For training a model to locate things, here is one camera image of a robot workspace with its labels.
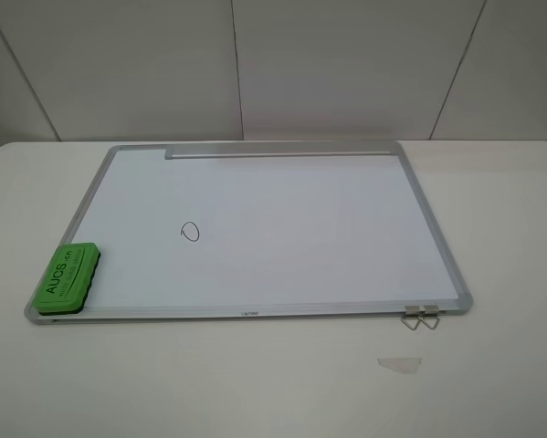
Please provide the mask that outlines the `green foam whiteboard eraser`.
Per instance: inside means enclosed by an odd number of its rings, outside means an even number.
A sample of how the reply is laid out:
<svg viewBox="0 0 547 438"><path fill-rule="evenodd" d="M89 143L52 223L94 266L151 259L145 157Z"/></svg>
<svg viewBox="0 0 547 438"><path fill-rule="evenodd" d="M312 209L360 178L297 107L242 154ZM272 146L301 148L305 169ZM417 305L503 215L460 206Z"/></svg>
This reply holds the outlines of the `green foam whiteboard eraser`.
<svg viewBox="0 0 547 438"><path fill-rule="evenodd" d="M32 301L42 316L79 313L85 305L100 261L93 243L64 244L51 257Z"/></svg>

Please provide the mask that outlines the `clear tape piece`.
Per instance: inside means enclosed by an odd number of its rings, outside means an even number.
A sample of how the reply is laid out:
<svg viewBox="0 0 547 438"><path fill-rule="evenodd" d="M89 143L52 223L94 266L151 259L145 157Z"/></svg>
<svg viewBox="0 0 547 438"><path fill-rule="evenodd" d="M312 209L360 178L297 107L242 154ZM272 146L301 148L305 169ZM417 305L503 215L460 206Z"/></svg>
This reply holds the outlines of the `clear tape piece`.
<svg viewBox="0 0 547 438"><path fill-rule="evenodd" d="M421 358L379 358L378 364L398 374L416 374L422 364Z"/></svg>

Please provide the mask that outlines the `right silver hanging clip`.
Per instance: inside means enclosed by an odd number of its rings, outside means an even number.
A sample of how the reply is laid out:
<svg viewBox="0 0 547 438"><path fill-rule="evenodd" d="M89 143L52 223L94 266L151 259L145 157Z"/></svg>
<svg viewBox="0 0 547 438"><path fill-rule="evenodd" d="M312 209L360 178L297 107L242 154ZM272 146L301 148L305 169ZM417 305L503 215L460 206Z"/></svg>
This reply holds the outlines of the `right silver hanging clip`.
<svg viewBox="0 0 547 438"><path fill-rule="evenodd" d="M425 305L418 319L430 330L436 330L440 323L440 308L438 305Z"/></svg>

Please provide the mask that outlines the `left silver hanging clip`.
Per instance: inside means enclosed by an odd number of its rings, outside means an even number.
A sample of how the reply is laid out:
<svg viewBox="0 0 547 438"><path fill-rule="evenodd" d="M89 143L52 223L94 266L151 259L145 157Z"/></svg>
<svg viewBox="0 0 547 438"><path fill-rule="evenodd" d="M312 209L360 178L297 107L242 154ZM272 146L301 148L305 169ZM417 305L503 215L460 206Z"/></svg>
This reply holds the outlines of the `left silver hanging clip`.
<svg viewBox="0 0 547 438"><path fill-rule="evenodd" d="M423 310L421 306L406 306L400 320L408 329L416 331L423 324Z"/></svg>

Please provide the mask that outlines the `white aluminium-framed whiteboard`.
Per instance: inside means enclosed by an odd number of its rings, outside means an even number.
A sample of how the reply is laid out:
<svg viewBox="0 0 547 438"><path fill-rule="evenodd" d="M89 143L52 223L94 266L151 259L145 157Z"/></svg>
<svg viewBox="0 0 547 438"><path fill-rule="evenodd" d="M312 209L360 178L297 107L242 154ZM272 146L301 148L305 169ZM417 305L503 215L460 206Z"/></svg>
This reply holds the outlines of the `white aluminium-framed whiteboard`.
<svg viewBox="0 0 547 438"><path fill-rule="evenodd" d="M194 141L109 149L59 246L100 261L77 314L36 324L399 317L473 299L401 143Z"/></svg>

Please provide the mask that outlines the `silver hanging clip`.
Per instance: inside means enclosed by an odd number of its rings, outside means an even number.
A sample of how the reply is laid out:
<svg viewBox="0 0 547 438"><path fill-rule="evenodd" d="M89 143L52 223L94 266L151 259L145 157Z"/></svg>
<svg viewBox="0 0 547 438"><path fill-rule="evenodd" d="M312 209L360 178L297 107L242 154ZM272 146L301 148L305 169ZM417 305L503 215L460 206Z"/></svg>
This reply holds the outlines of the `silver hanging clip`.
<svg viewBox="0 0 547 438"><path fill-rule="evenodd" d="M416 331L423 324L423 310L421 306L406 306L400 320L408 329Z"/></svg>
<svg viewBox="0 0 547 438"><path fill-rule="evenodd" d="M438 305L425 305L418 319L430 330L436 330L440 323L440 308Z"/></svg>

